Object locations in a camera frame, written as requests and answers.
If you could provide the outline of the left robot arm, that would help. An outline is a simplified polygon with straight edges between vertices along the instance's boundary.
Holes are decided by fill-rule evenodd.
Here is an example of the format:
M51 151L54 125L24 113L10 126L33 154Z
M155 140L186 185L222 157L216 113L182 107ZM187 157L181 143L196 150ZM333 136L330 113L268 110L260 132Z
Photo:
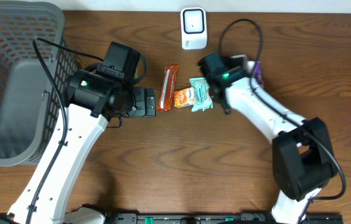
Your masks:
M0 223L104 223L106 213L81 207L67 213L72 189L87 155L113 118L156 115L153 88L113 73L79 69L67 78L62 117L27 187Z

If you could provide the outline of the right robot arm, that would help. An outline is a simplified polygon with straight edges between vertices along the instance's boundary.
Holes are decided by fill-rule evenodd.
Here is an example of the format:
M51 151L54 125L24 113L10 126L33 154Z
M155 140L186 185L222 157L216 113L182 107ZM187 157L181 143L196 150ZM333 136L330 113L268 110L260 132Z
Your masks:
M342 223L340 217L309 215L319 192L341 167L335 160L329 132L319 118L307 120L265 92L246 69L222 58L200 61L214 101L245 116L271 143L273 176L280 189L266 223Z

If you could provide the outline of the small orange packet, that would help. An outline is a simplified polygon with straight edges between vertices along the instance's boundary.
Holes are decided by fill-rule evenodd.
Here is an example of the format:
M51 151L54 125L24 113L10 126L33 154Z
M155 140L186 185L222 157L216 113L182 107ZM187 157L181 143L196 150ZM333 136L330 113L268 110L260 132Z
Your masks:
M196 104L195 88L189 87L174 93L174 106L183 108Z

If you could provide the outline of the orange snack bar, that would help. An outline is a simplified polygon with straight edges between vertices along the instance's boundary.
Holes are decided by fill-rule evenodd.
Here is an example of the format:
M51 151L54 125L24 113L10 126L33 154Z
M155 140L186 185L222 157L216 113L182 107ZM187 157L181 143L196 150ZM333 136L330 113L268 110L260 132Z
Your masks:
M173 107L175 92L174 88L176 86L178 71L178 65L170 65L164 68L162 90L157 107L159 111L170 111Z

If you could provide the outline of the purple red snack pack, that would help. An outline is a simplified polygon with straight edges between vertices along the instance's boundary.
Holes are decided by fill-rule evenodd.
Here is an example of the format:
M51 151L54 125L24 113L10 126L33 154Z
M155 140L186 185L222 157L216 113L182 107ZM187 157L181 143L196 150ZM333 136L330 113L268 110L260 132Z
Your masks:
M260 87L264 87L264 81L263 81L263 72L261 69L261 62L256 62L255 67L254 67L254 75L255 75L255 80L259 84Z

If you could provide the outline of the green wipes packet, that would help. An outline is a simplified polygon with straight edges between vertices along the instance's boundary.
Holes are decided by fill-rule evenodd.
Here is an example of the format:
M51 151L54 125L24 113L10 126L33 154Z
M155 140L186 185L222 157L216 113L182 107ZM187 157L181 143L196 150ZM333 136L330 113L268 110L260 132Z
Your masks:
M191 87L195 89L197 102L192 107L192 112L198 110L205 111L209 108L213 108L213 102L211 96L209 95L209 84L203 77L191 78L189 80Z

